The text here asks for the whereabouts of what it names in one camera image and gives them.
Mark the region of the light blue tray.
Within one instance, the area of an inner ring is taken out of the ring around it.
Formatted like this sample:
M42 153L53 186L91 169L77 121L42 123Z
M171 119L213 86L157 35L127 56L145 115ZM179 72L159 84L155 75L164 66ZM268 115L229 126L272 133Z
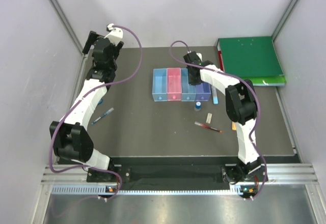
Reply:
M167 68L153 69L152 97L155 102L168 100Z
M196 87L189 84L188 70L186 68L181 68L181 88L181 101L195 101Z

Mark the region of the purple plastic tray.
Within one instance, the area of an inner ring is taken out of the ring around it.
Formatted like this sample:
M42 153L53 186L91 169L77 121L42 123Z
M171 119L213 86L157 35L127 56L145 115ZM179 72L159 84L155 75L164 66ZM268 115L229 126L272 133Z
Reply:
M210 84L203 82L199 85L195 85L196 88L196 101L208 101L211 97Z

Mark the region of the red folder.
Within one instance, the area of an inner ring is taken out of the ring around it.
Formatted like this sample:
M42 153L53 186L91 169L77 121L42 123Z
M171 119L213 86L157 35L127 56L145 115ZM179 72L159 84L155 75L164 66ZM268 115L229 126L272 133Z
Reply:
M223 62L223 56L222 56L222 52L220 50L218 51L218 55L219 55L220 69L222 71L225 71L224 62Z

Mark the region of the blue cap bottle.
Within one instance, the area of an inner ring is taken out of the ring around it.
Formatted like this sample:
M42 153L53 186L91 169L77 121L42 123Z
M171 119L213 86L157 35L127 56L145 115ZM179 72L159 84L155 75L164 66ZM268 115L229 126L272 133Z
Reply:
M195 111L200 111L201 110L202 103L200 101L197 101L195 104Z

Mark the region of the blue grey eraser stick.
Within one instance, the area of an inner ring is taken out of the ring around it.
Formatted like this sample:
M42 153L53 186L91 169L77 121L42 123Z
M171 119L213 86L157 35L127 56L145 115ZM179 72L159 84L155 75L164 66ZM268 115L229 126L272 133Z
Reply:
M217 89L214 86L211 86L211 94L212 94L212 100L213 104L218 104L218 95L217 95Z

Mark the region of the dark green binder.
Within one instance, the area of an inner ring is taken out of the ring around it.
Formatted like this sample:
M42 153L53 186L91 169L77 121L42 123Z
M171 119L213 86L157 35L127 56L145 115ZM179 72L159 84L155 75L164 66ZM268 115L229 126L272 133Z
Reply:
M271 36L220 38L223 70L241 78L283 75Z

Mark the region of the light green folder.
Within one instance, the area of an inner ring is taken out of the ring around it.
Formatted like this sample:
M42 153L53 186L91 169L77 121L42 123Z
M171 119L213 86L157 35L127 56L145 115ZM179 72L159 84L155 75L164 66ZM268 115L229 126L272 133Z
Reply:
M265 77L243 77L242 79L249 79L253 83L253 86L258 87L282 87L285 86L287 83L284 75Z

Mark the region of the pink plastic tray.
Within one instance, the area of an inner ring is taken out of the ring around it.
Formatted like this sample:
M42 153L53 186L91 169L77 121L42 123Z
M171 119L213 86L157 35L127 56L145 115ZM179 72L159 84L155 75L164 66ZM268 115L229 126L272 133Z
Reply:
M181 100L181 69L168 68L167 69L167 97L168 101Z

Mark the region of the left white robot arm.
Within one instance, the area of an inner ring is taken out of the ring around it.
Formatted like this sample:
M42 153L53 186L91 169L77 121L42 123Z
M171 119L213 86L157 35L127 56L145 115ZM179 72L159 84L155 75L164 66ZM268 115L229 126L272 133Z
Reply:
M87 126L98 103L110 89L109 84L115 79L122 38L123 31L117 27L108 28L106 36L94 31L89 33L83 53L93 51L92 67L74 101L72 112L62 118L63 123L53 121L49 128L55 156L97 168L98 176L106 182L114 179L116 170L110 158L94 148Z

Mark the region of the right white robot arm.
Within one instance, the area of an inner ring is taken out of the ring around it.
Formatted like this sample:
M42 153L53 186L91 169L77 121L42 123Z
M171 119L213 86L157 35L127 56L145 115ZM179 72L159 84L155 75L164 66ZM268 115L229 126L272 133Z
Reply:
M227 116L236 127L239 160L236 166L225 167L225 179L231 184L250 181L262 165L255 136L260 105L252 82L227 74L210 61L202 61L200 54L194 51L189 51L183 59L187 63L190 85L205 82L225 95Z

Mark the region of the small grey eraser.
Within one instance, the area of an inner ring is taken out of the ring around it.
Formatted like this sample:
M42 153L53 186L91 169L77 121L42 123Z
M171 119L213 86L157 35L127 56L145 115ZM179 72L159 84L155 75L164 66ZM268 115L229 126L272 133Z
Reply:
M212 119L212 114L211 113L208 113L207 114L207 118L206 118L206 123L207 124L210 124L211 123L211 119Z

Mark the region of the blue pen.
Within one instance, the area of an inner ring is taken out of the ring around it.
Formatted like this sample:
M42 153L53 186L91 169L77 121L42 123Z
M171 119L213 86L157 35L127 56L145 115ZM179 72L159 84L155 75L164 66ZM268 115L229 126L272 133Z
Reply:
M111 112L114 111L114 108L110 108L109 110L107 110L104 114L102 114L101 116L99 116L98 118L96 118L92 123L91 125L94 125L96 124L98 121L100 121L102 118L104 118L105 116L109 115Z

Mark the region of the red pen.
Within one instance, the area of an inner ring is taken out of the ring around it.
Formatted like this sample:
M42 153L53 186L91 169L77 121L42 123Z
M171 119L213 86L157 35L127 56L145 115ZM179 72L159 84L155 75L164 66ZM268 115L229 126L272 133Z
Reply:
M218 132L218 133L223 133L222 130L219 130L219 129L217 129L217 128L213 128L213 127L211 127L211 126L205 125L205 124L200 123L200 122L194 122L194 124L197 125L197 126L200 126L200 127L206 128L206 129L209 129L209 130L216 131L216 132Z

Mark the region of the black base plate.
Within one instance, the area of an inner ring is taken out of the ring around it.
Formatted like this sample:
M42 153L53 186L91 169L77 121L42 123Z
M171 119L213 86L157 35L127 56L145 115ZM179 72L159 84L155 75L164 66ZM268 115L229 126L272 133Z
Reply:
M233 185L225 179L224 169L238 162L236 156L116 156L110 170L121 176L122 190L224 190ZM236 184L266 181L262 162L251 179Z

